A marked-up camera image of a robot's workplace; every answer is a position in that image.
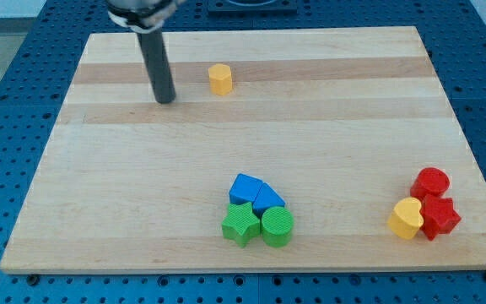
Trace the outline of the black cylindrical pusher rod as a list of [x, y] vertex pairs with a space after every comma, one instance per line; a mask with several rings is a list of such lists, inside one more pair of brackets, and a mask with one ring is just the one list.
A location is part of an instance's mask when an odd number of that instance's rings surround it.
[[138, 34], [138, 43], [155, 100], [169, 104], [176, 98], [176, 89], [170, 70], [162, 29]]

